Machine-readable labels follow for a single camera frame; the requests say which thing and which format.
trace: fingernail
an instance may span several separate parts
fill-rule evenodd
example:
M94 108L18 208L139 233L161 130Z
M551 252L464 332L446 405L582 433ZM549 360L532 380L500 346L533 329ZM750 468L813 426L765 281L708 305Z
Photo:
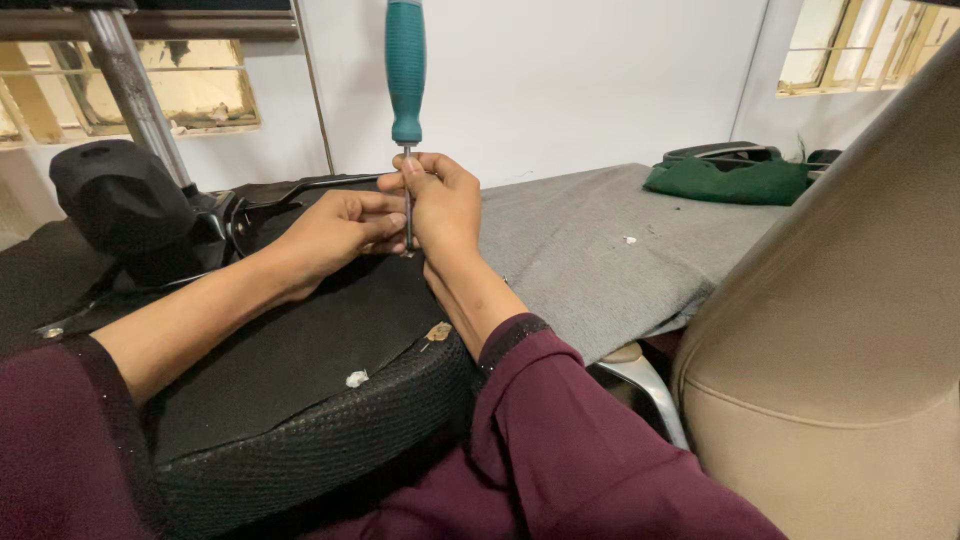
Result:
M403 215L402 213L392 213L387 217L389 217L390 221L392 221L397 227L403 227L403 225L407 222L407 216Z

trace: green cloth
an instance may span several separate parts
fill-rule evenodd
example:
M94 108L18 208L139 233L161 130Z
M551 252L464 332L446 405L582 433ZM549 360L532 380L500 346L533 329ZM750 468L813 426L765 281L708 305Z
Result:
M709 161L686 158L654 165L643 187L709 203L789 207L809 187L809 170L805 163L770 160L722 172Z

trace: maroon sleeve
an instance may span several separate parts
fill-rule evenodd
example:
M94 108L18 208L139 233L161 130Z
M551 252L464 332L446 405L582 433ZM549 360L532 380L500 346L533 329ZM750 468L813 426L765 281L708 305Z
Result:
M470 455L513 483L535 538L784 538L600 387L538 317L501 325L473 417Z
M127 386L84 336L0 360L0 538L155 538Z

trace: chair backrest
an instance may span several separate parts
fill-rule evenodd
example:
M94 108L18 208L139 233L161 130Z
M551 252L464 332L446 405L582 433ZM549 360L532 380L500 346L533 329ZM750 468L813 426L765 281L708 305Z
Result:
M791 538L952 539L958 380L960 35L694 317L673 392Z

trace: maroon clothing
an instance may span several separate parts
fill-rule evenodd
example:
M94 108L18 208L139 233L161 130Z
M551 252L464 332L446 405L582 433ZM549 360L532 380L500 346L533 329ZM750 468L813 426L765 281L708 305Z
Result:
M533 315L488 339L498 365L467 448L376 510L308 538L783 538L583 368ZM0 364L0 538L161 532L143 436L92 339Z

